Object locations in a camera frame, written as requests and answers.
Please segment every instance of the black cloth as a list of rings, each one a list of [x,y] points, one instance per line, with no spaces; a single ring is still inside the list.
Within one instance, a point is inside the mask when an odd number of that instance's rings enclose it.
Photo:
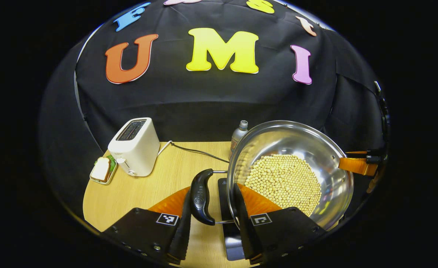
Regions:
[[[381,147],[380,111],[373,95],[372,69],[336,32],[311,20],[317,36],[302,28],[304,17],[274,2],[274,14],[251,9],[245,1],[203,0],[164,6],[153,1],[141,18],[116,32],[120,12],[88,41],[83,39],[57,68],[47,88],[40,118],[40,143],[48,180],[76,214],[93,162],[129,119],[151,117],[161,141],[229,141],[240,120],[249,128],[271,120],[292,120],[319,129],[344,151]],[[236,73],[212,63],[209,71],[188,71],[194,37],[190,29],[212,28],[224,41],[238,31],[258,35],[257,74]],[[138,37],[158,34],[149,68],[135,81],[113,84],[105,77],[105,51],[128,42],[122,68],[136,63]],[[295,54],[290,45],[310,51],[312,84],[292,79]],[[74,95],[73,73],[78,96]],[[93,137],[86,129],[90,127]],[[367,180],[357,188],[365,190]]]

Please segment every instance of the orange letter u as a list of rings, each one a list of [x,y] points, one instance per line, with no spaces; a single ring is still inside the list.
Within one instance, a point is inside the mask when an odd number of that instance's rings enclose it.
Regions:
[[[129,70],[122,69],[122,54],[123,50],[128,47],[128,43],[117,44],[108,49],[105,52],[105,56],[107,56],[105,74],[108,81],[114,84],[121,84],[136,80],[143,75],[148,69],[151,44],[156,38],[158,38],[157,34],[149,34],[135,40],[135,44],[138,45],[138,56],[136,65]]]

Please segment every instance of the bottle cap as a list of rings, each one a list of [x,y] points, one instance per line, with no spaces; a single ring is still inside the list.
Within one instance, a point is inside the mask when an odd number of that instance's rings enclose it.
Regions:
[[[248,122],[245,120],[242,120],[241,123],[239,124],[240,128],[247,128],[247,126],[248,126]]]

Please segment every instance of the blue letter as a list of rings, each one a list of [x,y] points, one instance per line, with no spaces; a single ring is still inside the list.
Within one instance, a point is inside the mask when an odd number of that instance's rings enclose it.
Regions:
[[[114,22],[118,22],[117,32],[120,31],[121,29],[127,27],[132,22],[135,22],[136,20],[138,20],[141,17],[140,14],[142,14],[145,11],[145,9],[143,7],[146,7],[149,4],[151,4],[151,3],[147,2],[139,7],[135,7],[134,9],[130,10],[126,14],[123,14],[121,17],[116,19]]]

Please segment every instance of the yellow letter m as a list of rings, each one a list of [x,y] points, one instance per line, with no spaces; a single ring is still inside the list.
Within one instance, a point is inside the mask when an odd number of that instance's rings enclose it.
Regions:
[[[225,43],[216,30],[211,28],[196,28],[188,32],[194,36],[192,61],[186,65],[188,71],[207,71],[211,63],[207,61],[207,51],[217,68],[223,70],[229,59],[235,53],[236,58],[231,63],[231,70],[240,73],[258,73],[255,65],[255,41],[258,36],[250,32],[236,32]]]

